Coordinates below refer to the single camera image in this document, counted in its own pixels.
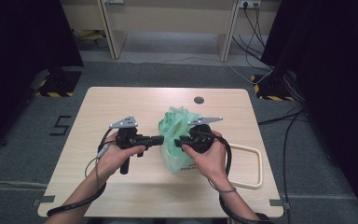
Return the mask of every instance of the person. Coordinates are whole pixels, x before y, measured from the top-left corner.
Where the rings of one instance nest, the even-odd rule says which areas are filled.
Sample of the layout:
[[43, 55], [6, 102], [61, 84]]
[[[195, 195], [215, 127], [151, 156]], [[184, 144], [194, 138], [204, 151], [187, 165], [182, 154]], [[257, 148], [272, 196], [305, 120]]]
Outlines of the person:
[[[221, 133], [216, 131], [213, 131], [213, 134], [222, 136]], [[114, 142], [116, 136], [117, 133], [113, 133], [106, 138], [105, 142]], [[215, 189], [223, 198], [226, 206], [234, 214], [249, 220], [260, 220], [257, 214], [249, 207], [228, 181], [225, 172], [226, 150], [222, 143], [215, 139], [209, 150], [203, 154], [199, 154], [192, 147], [187, 145], [183, 145], [182, 149], [194, 160], [200, 173], [212, 182]], [[102, 186], [109, 176], [113, 175], [127, 158], [143, 151], [145, 151], [145, 146], [137, 146], [121, 150], [116, 145], [110, 144], [109, 148], [98, 162], [98, 170], [94, 168], [90, 172], [90, 174], [75, 189], [72, 195], [65, 201], [64, 205], [77, 203], [94, 195], [97, 192], [97, 180], [98, 186]], [[80, 223], [89, 207], [90, 203], [76, 209], [53, 214], [45, 223]]]

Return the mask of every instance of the tabletop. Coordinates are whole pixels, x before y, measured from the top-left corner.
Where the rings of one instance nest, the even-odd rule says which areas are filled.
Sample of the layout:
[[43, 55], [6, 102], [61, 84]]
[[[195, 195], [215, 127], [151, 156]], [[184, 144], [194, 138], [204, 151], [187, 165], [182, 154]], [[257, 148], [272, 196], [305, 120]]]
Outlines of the tabletop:
[[[280, 217], [282, 207], [269, 159], [246, 90], [190, 88], [92, 87], [76, 116], [62, 154], [50, 179], [46, 196], [54, 202], [41, 203], [38, 214], [60, 206], [84, 179], [87, 164], [109, 124], [133, 115], [138, 133], [159, 135], [158, 123], [170, 107], [181, 107], [204, 117], [223, 117], [212, 129], [230, 144], [256, 148], [263, 166], [263, 183], [258, 189], [238, 188], [254, 209], [269, 217]], [[255, 184], [258, 181], [256, 153], [233, 150], [230, 181]], [[132, 157], [129, 173], [112, 175], [103, 195], [92, 203], [86, 217], [226, 217], [218, 193], [196, 166], [173, 175], [164, 166], [159, 147], [149, 148], [143, 157]]]

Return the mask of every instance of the plastic bag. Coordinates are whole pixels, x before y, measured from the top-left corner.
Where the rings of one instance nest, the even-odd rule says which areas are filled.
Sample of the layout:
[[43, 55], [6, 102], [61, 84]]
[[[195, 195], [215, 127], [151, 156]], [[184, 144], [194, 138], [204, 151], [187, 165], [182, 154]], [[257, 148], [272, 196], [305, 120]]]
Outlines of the plastic bag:
[[187, 109], [180, 107], [170, 107], [165, 113], [165, 118], [158, 123], [159, 134], [164, 136], [164, 144], [159, 150], [164, 161], [165, 167], [176, 174], [182, 168], [194, 163], [193, 160], [174, 143], [174, 139], [179, 136], [189, 136], [188, 131], [191, 126], [187, 125], [189, 121], [198, 119], [200, 114], [190, 113]]

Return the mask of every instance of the wall socket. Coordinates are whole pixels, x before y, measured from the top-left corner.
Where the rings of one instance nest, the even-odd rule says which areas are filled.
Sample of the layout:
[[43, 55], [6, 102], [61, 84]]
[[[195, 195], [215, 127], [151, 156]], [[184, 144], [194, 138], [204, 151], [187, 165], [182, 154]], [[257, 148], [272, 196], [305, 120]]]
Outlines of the wall socket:
[[261, 0], [241, 0], [240, 7], [243, 8], [243, 3], [247, 2], [248, 7], [247, 8], [255, 8], [255, 4], [257, 4], [257, 7], [260, 7]]

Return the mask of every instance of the stand base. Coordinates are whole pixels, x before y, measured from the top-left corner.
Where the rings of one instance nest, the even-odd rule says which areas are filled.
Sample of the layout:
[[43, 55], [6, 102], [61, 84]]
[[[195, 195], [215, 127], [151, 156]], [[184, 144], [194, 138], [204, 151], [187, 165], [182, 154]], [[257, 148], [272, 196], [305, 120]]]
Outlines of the stand base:
[[66, 80], [63, 83], [55, 82], [50, 74], [47, 75], [35, 95], [47, 97], [71, 97], [74, 94], [81, 72], [64, 71], [64, 73]]
[[[264, 75], [254, 75], [251, 77], [254, 83], [257, 83], [262, 79]], [[279, 86], [269, 85], [268, 78], [262, 79], [259, 83], [254, 84], [255, 86], [255, 95], [258, 99], [262, 100], [273, 100], [273, 101], [294, 101], [293, 96], [286, 89], [283, 81]]]

